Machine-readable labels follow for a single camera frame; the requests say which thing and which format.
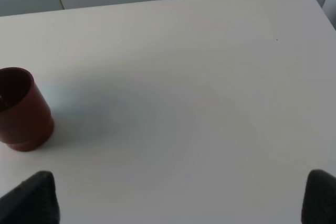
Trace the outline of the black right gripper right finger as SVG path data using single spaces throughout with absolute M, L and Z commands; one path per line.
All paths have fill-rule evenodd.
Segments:
M 335 224 L 335 177 L 321 169 L 308 175 L 301 222 Z

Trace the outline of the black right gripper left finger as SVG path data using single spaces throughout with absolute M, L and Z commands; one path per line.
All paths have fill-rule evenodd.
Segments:
M 2 196 L 1 223 L 60 223 L 52 172 L 39 171 Z

